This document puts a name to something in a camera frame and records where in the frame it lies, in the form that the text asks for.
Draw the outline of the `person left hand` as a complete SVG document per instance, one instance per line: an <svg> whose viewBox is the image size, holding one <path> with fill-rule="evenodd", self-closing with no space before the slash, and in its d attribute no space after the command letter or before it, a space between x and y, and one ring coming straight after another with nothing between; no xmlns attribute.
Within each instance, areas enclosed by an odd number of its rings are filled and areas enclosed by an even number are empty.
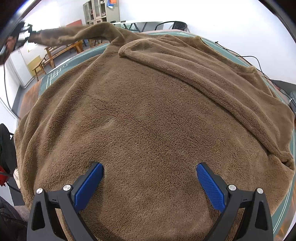
<svg viewBox="0 0 296 241"><path fill-rule="evenodd" d="M10 51L13 51L16 45L16 37L8 37L7 41L6 41L6 48Z"/></svg>

